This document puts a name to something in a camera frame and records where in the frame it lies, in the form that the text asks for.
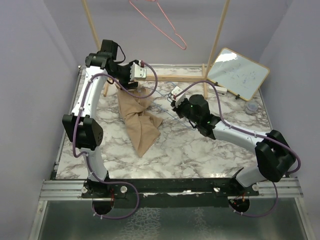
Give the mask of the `beige t shirt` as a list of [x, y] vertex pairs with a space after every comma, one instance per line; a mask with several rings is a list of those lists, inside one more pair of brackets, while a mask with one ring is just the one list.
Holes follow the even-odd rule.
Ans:
[[159, 127], [163, 122], [161, 117], [157, 117], [148, 112], [152, 101], [144, 98], [150, 90], [141, 87], [128, 92], [118, 88], [117, 99], [119, 114], [122, 117], [126, 132], [131, 143], [141, 158], [155, 143], [160, 136]]

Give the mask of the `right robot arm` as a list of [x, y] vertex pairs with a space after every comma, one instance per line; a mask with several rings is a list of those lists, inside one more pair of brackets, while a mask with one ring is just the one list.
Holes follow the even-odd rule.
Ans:
[[187, 119], [204, 137], [226, 141], [255, 154], [257, 164], [241, 168], [230, 180], [229, 189], [236, 196], [242, 195], [250, 185], [258, 182], [279, 182], [295, 163], [294, 155], [279, 131], [255, 133], [233, 126], [213, 115], [209, 103], [200, 94], [176, 98], [171, 102], [171, 107], [179, 118]]

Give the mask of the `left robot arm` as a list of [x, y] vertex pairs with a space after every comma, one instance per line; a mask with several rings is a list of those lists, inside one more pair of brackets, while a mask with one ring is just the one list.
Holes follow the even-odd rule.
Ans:
[[111, 190], [109, 173], [104, 166], [100, 145], [103, 140], [103, 128], [96, 121], [100, 95], [105, 83], [117, 84], [126, 92], [135, 90], [132, 70], [141, 67], [139, 60], [122, 65], [117, 53], [122, 48], [114, 41], [104, 39], [100, 50], [85, 58], [86, 76], [78, 100], [70, 114], [62, 117], [62, 124], [68, 139], [72, 143], [75, 158], [83, 157], [87, 167], [87, 179], [95, 182], [93, 191], [97, 196], [106, 197]]

